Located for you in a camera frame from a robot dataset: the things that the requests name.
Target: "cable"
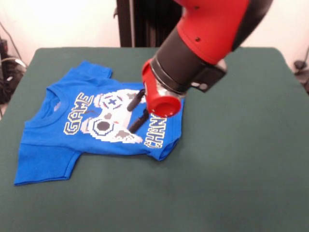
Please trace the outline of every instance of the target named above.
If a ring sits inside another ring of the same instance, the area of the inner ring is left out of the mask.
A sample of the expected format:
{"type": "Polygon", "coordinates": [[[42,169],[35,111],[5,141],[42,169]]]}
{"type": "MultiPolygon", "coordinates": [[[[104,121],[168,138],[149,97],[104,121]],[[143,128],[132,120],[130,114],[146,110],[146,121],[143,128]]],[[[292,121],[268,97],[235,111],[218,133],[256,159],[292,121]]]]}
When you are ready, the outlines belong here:
{"type": "Polygon", "coordinates": [[[7,57],[1,60],[1,63],[5,62],[5,61],[9,61],[9,60],[13,60],[14,62],[16,62],[17,64],[20,64],[21,66],[23,66],[24,68],[27,68],[27,64],[25,64],[21,59],[16,58],[16,57],[7,57]]]}
{"type": "Polygon", "coordinates": [[[10,100],[11,93],[3,78],[0,78],[0,104],[7,103],[10,100]]]}
{"type": "Polygon", "coordinates": [[[308,59],[308,56],[309,56],[309,46],[308,46],[308,49],[307,49],[306,56],[305,56],[305,58],[304,58],[304,64],[303,64],[303,67],[302,67],[301,69],[303,69],[303,68],[305,67],[305,63],[306,63],[306,61],[307,61],[307,59],[308,59]]]}
{"type": "Polygon", "coordinates": [[[306,88],[307,84],[309,83],[309,79],[303,84],[303,86],[306,88]]]}
{"type": "Polygon", "coordinates": [[[20,56],[20,54],[19,54],[19,51],[18,51],[18,49],[17,49],[17,47],[16,47],[16,45],[15,45],[15,43],[14,43],[14,41],[13,41],[13,38],[11,37],[11,35],[10,35],[9,32],[5,29],[5,27],[3,26],[3,24],[2,24],[1,22],[0,22],[0,27],[2,27],[2,29],[4,30],[4,32],[7,33],[7,35],[10,37],[10,40],[11,40],[11,42],[12,42],[12,44],[13,44],[13,47],[15,48],[15,50],[16,50],[16,52],[17,52],[17,54],[18,54],[18,57],[19,57],[20,59],[22,59],[21,56],[20,56]]]}

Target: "printed graphic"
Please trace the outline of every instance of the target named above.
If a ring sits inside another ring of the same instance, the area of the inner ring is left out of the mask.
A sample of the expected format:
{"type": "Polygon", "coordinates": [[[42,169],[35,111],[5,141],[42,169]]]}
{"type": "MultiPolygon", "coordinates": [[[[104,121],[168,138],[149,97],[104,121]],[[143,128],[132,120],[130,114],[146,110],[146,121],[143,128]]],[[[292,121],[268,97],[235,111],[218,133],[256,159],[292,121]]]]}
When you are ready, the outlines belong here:
{"type": "Polygon", "coordinates": [[[98,117],[88,118],[82,122],[81,131],[103,142],[142,143],[142,138],[127,129],[132,113],[126,108],[138,92],[138,90],[122,89],[97,95],[93,104],[101,108],[102,112],[98,117]]]}
{"type": "Polygon", "coordinates": [[[166,121],[166,118],[161,118],[151,114],[144,145],[149,148],[162,148],[166,130],[166,121]]]}
{"type": "Polygon", "coordinates": [[[86,112],[88,107],[91,105],[93,96],[88,97],[84,93],[80,93],[75,102],[74,108],[71,109],[71,112],[68,115],[68,122],[66,123],[63,132],[66,135],[74,135],[79,131],[81,122],[83,119],[83,114],[86,112]]]}

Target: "black object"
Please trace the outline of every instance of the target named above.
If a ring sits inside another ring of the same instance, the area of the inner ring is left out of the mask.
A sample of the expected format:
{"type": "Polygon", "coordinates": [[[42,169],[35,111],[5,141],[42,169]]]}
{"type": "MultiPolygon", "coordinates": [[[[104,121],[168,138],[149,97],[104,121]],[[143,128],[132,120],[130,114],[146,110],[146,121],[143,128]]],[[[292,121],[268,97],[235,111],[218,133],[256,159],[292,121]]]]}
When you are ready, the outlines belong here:
{"type": "Polygon", "coordinates": [[[247,12],[236,34],[233,43],[233,51],[235,51],[259,25],[268,12],[272,2],[273,0],[250,0],[247,12]]]}
{"type": "Polygon", "coordinates": [[[305,88],[306,92],[309,93],[309,70],[303,70],[295,73],[297,80],[301,83],[301,85],[305,88]]]}
{"type": "MultiPolygon", "coordinates": [[[[141,89],[139,93],[135,96],[135,98],[130,102],[130,104],[127,106],[127,110],[132,112],[140,103],[141,99],[145,95],[145,90],[141,89]]],[[[129,131],[132,134],[135,134],[137,130],[148,120],[149,118],[149,112],[147,109],[144,109],[143,115],[139,117],[129,128],[129,131]]]]}
{"type": "Polygon", "coordinates": [[[117,8],[113,14],[118,15],[118,27],[120,34],[120,45],[122,47],[132,47],[130,3],[128,0],[117,0],[117,8]]]}
{"type": "Polygon", "coordinates": [[[147,111],[147,109],[144,109],[143,111],[143,115],[141,117],[139,117],[133,124],[132,126],[129,128],[129,131],[132,134],[135,134],[137,132],[137,130],[149,119],[149,112],[147,111]]]}
{"type": "MultiPolygon", "coordinates": [[[[8,43],[7,40],[0,39],[0,59],[8,58],[8,43]]],[[[7,63],[1,63],[2,77],[6,80],[7,76],[7,63]]]]}
{"type": "Polygon", "coordinates": [[[127,110],[132,112],[136,106],[140,103],[141,99],[145,95],[145,89],[142,89],[139,91],[139,93],[135,96],[135,98],[130,102],[130,104],[127,106],[127,110]]]}
{"type": "Polygon", "coordinates": [[[133,0],[136,47],[159,47],[182,16],[173,0],[133,0]]]}
{"type": "Polygon", "coordinates": [[[4,27],[4,25],[3,25],[1,22],[0,22],[0,27],[1,27],[1,28],[4,30],[4,32],[9,36],[9,38],[10,38],[10,40],[11,40],[11,42],[12,42],[12,45],[13,45],[13,47],[14,47],[16,53],[18,54],[18,57],[19,57],[20,59],[22,59],[22,58],[21,58],[21,55],[20,55],[20,53],[19,53],[19,51],[18,51],[18,49],[17,49],[17,47],[16,47],[16,45],[15,45],[15,43],[14,43],[14,40],[13,40],[12,36],[10,35],[10,33],[7,31],[7,29],[4,27]]]}
{"type": "Polygon", "coordinates": [[[297,70],[303,70],[304,68],[306,68],[308,65],[306,62],[304,61],[301,61],[301,60],[297,60],[294,62],[294,67],[297,69],[297,70]]]}
{"type": "Polygon", "coordinates": [[[4,75],[0,75],[0,104],[8,103],[14,94],[24,71],[14,61],[8,60],[2,63],[6,68],[4,75]]]}
{"type": "Polygon", "coordinates": [[[226,73],[193,53],[176,28],[159,48],[151,67],[164,88],[178,94],[184,94],[192,82],[197,82],[197,89],[206,92],[226,73]]]}

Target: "white wall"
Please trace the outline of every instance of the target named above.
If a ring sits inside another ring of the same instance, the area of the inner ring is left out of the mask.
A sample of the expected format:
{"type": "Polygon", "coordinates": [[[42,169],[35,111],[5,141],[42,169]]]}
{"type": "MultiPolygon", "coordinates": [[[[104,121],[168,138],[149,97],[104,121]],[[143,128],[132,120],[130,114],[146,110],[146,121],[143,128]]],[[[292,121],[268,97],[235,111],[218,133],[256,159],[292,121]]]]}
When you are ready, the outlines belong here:
{"type": "MultiPolygon", "coordinates": [[[[0,0],[0,21],[29,63],[40,47],[120,46],[115,7],[116,0],[0,0]]],[[[274,0],[243,46],[276,47],[293,67],[309,45],[308,10],[308,0],[274,0]]],[[[0,34],[7,38],[1,29],[0,34]]]]}
{"type": "MultiPolygon", "coordinates": [[[[40,47],[119,47],[115,8],[116,0],[0,0],[0,21],[30,63],[40,47]]],[[[8,38],[1,28],[0,35],[8,38]]]]}
{"type": "Polygon", "coordinates": [[[296,59],[304,59],[309,46],[308,12],[308,0],[274,0],[263,22],[243,46],[276,47],[293,68],[296,59]]]}

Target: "green felt surface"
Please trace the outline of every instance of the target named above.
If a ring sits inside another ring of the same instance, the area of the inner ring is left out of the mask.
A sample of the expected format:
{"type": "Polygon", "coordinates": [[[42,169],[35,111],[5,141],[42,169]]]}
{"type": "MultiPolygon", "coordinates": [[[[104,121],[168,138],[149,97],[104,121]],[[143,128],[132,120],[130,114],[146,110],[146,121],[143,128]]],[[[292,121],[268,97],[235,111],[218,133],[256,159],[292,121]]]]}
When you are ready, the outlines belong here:
{"type": "Polygon", "coordinates": [[[240,48],[216,87],[189,91],[166,160],[85,154],[68,181],[13,186],[24,122],[48,85],[82,60],[140,81],[154,52],[36,52],[0,121],[0,232],[309,231],[309,98],[270,48],[240,48]]]}

